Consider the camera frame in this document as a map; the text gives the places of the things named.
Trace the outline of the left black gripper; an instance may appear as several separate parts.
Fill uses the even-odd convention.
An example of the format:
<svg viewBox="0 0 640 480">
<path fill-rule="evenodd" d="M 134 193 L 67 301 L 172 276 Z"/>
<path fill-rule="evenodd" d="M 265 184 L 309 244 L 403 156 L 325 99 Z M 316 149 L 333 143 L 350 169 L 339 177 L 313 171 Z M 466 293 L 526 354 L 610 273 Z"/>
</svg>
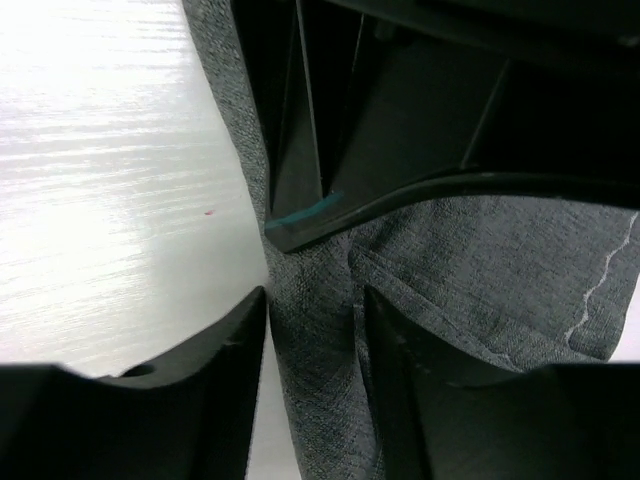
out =
<svg viewBox="0 0 640 480">
<path fill-rule="evenodd" d="M 300 1 L 281 251 L 424 200 L 639 204 L 637 1 Z"/>
</svg>

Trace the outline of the grey cloth napkin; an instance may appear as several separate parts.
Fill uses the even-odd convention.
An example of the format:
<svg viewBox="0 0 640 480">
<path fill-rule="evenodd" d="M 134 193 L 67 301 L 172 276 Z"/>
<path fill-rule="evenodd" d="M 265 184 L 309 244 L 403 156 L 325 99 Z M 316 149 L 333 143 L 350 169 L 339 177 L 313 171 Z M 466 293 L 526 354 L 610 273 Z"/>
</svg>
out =
<svg viewBox="0 0 640 480">
<path fill-rule="evenodd" d="M 184 10 L 261 229 L 271 336 L 303 478 L 390 479 L 370 400 L 367 288 L 504 370 L 616 363 L 639 277 L 639 204 L 443 197 L 279 250 L 265 233 L 267 151 L 232 2 L 188 1 Z"/>
</svg>

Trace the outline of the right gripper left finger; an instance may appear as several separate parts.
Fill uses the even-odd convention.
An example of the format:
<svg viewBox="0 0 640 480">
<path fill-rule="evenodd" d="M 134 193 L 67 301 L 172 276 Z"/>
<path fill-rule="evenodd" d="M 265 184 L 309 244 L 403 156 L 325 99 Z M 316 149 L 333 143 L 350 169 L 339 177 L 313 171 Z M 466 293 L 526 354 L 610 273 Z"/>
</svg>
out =
<svg viewBox="0 0 640 480">
<path fill-rule="evenodd" d="M 248 468 L 266 294 L 120 376 L 52 364 L 1 369 L 5 479 L 242 479 Z"/>
</svg>

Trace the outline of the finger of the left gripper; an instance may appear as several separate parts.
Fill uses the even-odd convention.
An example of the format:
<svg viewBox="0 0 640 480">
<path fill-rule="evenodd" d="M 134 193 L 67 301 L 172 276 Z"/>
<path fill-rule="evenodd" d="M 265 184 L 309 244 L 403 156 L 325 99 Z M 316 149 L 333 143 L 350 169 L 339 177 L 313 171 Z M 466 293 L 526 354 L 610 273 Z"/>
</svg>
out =
<svg viewBox="0 0 640 480">
<path fill-rule="evenodd" d="M 233 1 L 266 151 L 271 200 L 298 200 L 299 32 L 294 1 Z"/>
</svg>

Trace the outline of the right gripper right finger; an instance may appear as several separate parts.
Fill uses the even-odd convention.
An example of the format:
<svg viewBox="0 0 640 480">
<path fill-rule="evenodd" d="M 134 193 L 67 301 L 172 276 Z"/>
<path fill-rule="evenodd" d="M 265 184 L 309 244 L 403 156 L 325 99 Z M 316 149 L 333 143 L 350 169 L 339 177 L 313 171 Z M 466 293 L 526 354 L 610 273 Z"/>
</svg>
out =
<svg viewBox="0 0 640 480">
<path fill-rule="evenodd" d="M 373 419 L 390 479 L 635 479 L 639 368 L 483 362 L 365 291 Z"/>
</svg>

